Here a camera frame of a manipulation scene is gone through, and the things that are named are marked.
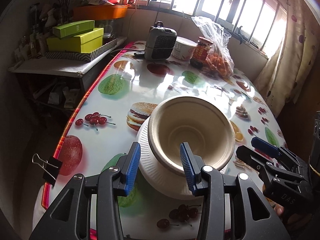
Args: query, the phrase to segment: bag of oranges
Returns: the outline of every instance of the bag of oranges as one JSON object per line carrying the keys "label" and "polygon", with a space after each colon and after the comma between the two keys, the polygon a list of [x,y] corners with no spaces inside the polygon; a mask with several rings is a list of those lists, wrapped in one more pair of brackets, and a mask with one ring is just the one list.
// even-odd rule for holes
{"label": "bag of oranges", "polygon": [[206,58],[208,67],[213,71],[217,70],[222,77],[232,76],[234,63],[227,47],[231,35],[209,18],[199,16],[192,17],[192,20],[204,37],[213,42]]}

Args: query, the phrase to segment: striped box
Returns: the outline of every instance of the striped box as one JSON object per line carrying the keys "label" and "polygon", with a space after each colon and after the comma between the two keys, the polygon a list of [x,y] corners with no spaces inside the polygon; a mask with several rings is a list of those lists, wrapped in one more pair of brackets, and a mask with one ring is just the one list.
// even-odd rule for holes
{"label": "striped box", "polygon": [[46,53],[46,57],[52,59],[71,59],[90,62],[116,45],[117,39],[115,38],[91,53],[51,51]]}

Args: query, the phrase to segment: window frame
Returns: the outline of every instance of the window frame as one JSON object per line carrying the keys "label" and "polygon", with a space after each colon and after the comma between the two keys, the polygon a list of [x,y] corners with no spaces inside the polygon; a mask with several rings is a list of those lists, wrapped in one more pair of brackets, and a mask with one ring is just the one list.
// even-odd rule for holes
{"label": "window frame", "polygon": [[[261,13],[262,13],[262,10],[263,10],[263,6],[265,5],[266,3],[266,0],[262,0],[262,5],[261,5],[261,8],[260,8],[260,11],[259,11],[259,15],[257,17],[257,20],[256,20],[256,23],[254,25],[254,28],[252,30],[251,33],[247,33],[245,32],[244,30],[241,30],[241,34],[242,36],[244,36],[248,41],[246,40],[243,40],[243,43],[246,44],[247,46],[251,47],[252,49],[254,49],[255,51],[259,52],[262,56],[264,56],[266,59],[268,59],[268,56],[263,52],[263,49],[265,47],[265,44],[267,43],[267,40],[270,36],[270,33],[272,31],[272,28],[278,18],[278,13],[279,13],[279,8],[280,6],[282,7],[282,9],[284,11],[285,8],[284,6],[281,4],[281,2],[279,0],[275,0],[276,3],[277,3],[277,6],[276,6],[276,10],[275,10],[275,16],[274,16],[274,19],[272,21],[272,24],[271,24],[271,27],[268,31],[268,34],[265,38],[265,40],[263,41],[263,43],[261,43],[260,41],[258,41],[257,39],[255,39],[253,37],[253,34],[254,34],[254,31],[257,27],[257,24],[259,22],[259,19],[260,19],[260,16],[261,16]],[[246,0],[244,0],[243,4],[242,4],[242,7],[241,7],[241,10],[240,10],[240,13],[239,13],[239,16],[235,22],[235,24],[233,25],[232,22],[234,20],[234,17],[236,15],[236,11],[239,7],[239,3],[240,3],[240,0],[233,0],[232,1],[232,4],[231,4],[231,7],[230,7],[230,10],[229,10],[229,13],[228,13],[228,16],[227,16],[227,19],[226,20],[222,20],[221,18],[219,18],[219,14],[221,12],[221,9],[222,9],[222,6],[223,6],[223,2],[224,0],[221,0],[221,3],[220,3],[220,6],[219,6],[219,9],[218,9],[218,12],[217,12],[217,15],[212,15],[212,14],[209,14],[207,12],[204,12],[202,11],[202,6],[203,6],[203,3],[204,3],[204,0],[197,0],[196,2],[196,5],[195,5],[195,8],[194,8],[194,11],[193,11],[193,14],[190,15],[190,14],[186,14],[186,13],[181,13],[179,11],[175,11],[173,10],[173,6],[174,6],[174,0],[171,1],[170,3],[170,7],[169,8],[163,8],[161,7],[161,5],[163,4],[163,6],[167,7],[167,5],[165,5],[164,3],[161,4],[161,2],[158,2],[158,1],[151,1],[151,0],[138,0],[137,1],[137,8],[141,8],[141,9],[149,9],[149,10],[156,10],[156,11],[161,11],[161,12],[165,12],[165,13],[170,13],[170,14],[174,14],[174,15],[178,15],[178,16],[184,16],[184,17],[187,17],[187,18],[190,18],[193,17],[193,16],[204,16],[204,17],[208,17],[210,18],[212,21],[222,25],[224,28],[226,28],[230,34],[232,35],[232,37],[240,40],[241,38],[239,37],[238,35],[238,22],[240,20],[240,17],[241,17],[241,14],[243,12],[243,9],[244,9],[244,6],[246,4]],[[129,8],[134,8],[135,5],[128,5]]]}

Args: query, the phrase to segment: curtain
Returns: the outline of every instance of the curtain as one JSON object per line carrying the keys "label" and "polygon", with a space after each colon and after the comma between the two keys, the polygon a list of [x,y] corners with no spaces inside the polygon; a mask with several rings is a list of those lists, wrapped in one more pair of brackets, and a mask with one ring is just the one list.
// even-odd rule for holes
{"label": "curtain", "polygon": [[320,27],[304,0],[286,0],[285,36],[253,82],[273,115],[297,101],[318,52]]}

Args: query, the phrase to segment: yellow string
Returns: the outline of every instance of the yellow string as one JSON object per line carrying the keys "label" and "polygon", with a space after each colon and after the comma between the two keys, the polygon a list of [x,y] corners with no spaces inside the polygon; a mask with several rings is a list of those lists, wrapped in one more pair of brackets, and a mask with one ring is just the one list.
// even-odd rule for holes
{"label": "yellow string", "polygon": [[310,168],[320,177],[320,173],[318,171],[316,171],[310,164]]}

